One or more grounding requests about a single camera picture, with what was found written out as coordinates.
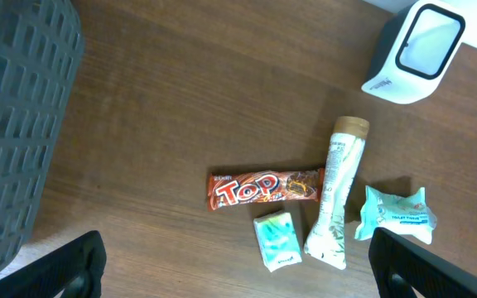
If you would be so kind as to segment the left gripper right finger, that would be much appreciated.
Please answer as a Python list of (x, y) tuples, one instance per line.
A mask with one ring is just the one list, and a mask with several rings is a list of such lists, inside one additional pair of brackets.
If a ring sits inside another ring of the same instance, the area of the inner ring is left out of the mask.
[(369, 261), (382, 297), (477, 297), (477, 276), (386, 228), (376, 228)]

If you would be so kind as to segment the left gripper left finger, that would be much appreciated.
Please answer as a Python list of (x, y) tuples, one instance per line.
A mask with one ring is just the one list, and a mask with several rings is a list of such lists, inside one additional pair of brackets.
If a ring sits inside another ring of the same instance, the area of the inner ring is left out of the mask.
[(99, 231), (89, 231), (0, 280), (0, 298), (99, 298), (107, 261)]

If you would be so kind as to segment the mint green tissue roll pack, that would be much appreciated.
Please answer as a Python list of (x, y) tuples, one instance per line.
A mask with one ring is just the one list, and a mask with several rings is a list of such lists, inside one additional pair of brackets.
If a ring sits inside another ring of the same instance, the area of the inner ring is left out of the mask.
[(376, 228), (386, 228), (398, 235), (412, 235), (427, 245), (431, 244), (437, 220), (426, 204), (425, 187), (408, 197), (385, 194), (371, 186), (365, 188), (365, 194), (355, 240), (371, 239)]

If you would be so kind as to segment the white tube with brown cap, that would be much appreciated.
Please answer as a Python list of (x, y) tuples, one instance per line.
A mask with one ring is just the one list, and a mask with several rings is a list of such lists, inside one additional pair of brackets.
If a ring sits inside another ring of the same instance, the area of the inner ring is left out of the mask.
[(340, 270), (345, 260), (345, 204), (364, 153), (369, 122), (337, 118), (330, 137), (319, 215), (305, 241), (305, 253)]

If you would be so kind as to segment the small green tissue packet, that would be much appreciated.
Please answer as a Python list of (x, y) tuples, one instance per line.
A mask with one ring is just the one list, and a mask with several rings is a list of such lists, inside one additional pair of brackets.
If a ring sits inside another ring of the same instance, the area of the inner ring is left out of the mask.
[(274, 272), (302, 262), (301, 247), (288, 212), (269, 214), (253, 221), (264, 266)]

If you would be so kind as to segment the red Top chocolate bar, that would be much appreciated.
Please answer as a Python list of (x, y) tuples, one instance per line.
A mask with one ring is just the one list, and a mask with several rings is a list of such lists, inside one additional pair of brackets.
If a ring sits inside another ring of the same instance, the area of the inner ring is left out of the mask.
[(325, 170), (259, 171), (238, 175), (210, 175), (207, 207), (272, 203), (288, 200), (315, 200), (321, 197)]

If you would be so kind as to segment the white barcode scanner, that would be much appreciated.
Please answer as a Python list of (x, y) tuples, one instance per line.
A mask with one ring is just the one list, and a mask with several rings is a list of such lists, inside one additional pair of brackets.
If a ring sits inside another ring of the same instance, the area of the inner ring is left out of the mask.
[(466, 29), (446, 2), (424, 0), (400, 10), (383, 27), (361, 89), (397, 104), (429, 97), (443, 79)]

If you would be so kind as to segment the grey plastic mesh basket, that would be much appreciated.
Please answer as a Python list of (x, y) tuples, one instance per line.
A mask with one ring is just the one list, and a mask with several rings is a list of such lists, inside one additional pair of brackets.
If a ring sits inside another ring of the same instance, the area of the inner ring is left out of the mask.
[(0, 0), (0, 272), (31, 236), (83, 54), (70, 0)]

